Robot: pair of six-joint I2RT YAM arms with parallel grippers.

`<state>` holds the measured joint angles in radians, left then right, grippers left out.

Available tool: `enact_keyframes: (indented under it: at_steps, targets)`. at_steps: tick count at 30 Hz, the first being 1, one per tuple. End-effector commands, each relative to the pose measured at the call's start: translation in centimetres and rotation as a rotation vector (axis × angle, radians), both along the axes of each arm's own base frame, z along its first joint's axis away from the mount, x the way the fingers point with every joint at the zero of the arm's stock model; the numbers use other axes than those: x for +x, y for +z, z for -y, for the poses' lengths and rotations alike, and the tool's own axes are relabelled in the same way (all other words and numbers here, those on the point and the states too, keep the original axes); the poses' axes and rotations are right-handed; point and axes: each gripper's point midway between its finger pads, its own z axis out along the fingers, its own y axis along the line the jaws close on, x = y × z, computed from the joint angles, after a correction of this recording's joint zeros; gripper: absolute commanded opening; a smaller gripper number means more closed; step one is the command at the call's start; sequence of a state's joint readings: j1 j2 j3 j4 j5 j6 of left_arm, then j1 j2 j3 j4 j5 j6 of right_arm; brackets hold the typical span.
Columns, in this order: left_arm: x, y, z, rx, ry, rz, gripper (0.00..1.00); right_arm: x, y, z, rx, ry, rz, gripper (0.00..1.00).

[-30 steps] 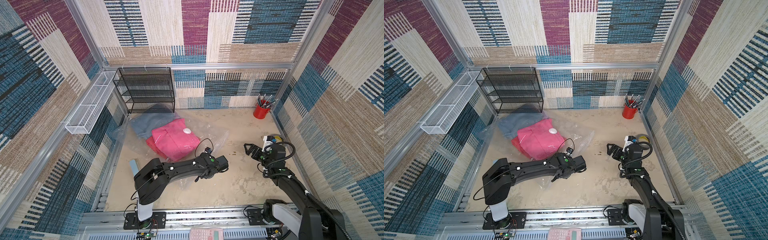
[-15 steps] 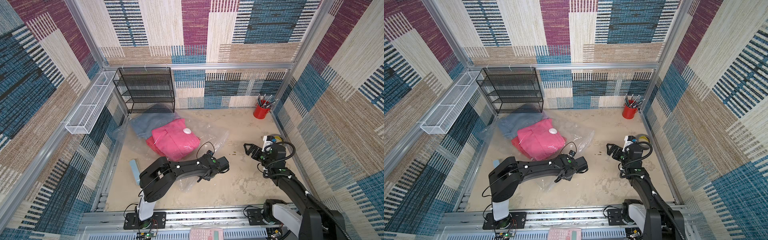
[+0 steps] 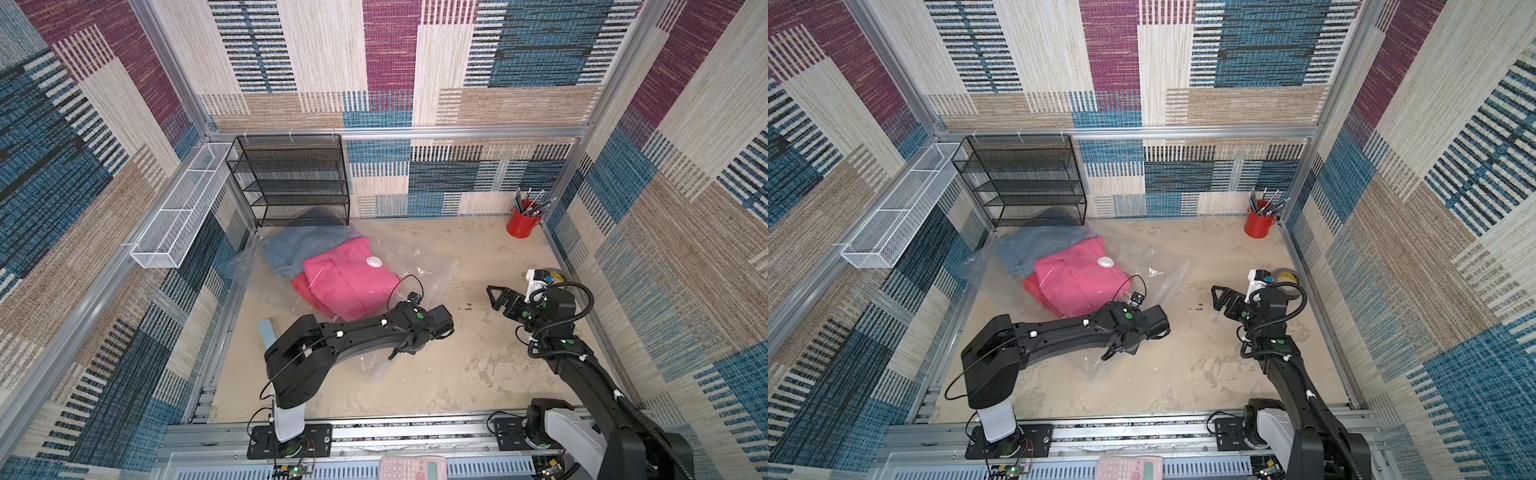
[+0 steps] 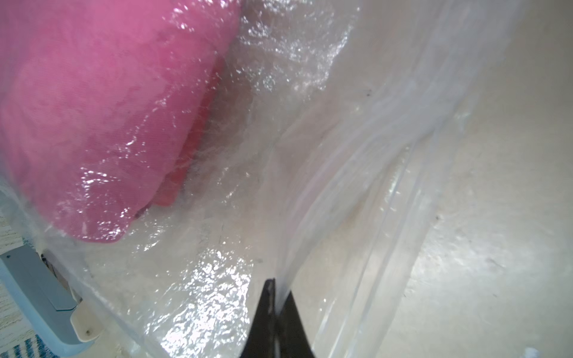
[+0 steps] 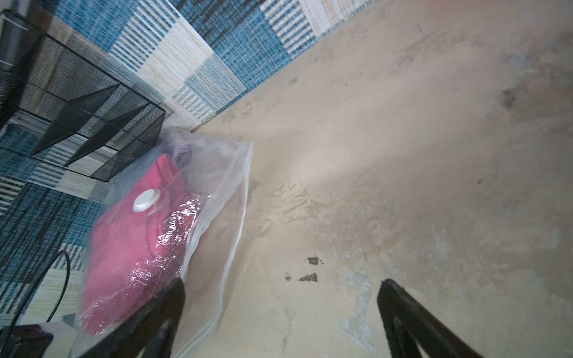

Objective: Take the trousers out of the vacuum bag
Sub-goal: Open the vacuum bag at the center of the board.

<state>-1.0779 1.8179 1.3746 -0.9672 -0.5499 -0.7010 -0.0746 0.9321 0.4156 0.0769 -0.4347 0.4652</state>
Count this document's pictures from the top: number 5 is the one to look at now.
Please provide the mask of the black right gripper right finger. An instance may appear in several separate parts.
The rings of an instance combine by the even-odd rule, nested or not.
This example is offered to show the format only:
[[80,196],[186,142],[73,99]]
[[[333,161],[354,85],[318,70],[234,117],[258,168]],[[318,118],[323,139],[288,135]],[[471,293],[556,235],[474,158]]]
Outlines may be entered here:
[[392,357],[480,356],[394,280],[382,281],[377,304]]

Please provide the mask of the clear plastic vacuum bag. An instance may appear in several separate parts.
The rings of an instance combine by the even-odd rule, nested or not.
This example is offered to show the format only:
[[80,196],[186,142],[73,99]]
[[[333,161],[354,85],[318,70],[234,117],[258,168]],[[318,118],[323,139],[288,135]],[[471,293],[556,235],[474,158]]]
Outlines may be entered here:
[[[187,188],[201,199],[201,211],[188,236],[181,272],[172,279],[181,279],[185,290],[185,304],[172,355],[193,357],[216,332],[222,317],[225,286],[246,215],[253,146],[251,143],[205,136],[182,128],[166,129],[161,132],[158,144],[153,149],[115,177],[98,220],[162,154],[172,156],[181,169]],[[87,240],[84,282],[92,233],[93,229]],[[79,325],[80,313],[81,303],[75,322],[78,338],[71,352],[73,357],[87,352],[127,320],[112,325],[103,334],[92,335]]]

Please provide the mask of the pink trousers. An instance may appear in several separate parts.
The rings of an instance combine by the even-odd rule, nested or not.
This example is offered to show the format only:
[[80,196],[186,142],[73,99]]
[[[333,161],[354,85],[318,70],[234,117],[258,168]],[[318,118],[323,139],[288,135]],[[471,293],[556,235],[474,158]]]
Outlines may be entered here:
[[[134,199],[148,189],[161,197],[135,213]],[[131,189],[96,222],[81,299],[79,325],[92,335],[132,316],[179,276],[187,240],[201,211],[180,167],[159,155]]]

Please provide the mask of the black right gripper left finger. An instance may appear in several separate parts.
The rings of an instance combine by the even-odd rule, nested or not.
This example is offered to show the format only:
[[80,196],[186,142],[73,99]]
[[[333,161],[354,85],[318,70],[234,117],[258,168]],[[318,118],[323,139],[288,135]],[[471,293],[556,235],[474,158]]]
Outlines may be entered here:
[[170,357],[184,304],[184,284],[176,278],[82,356]]

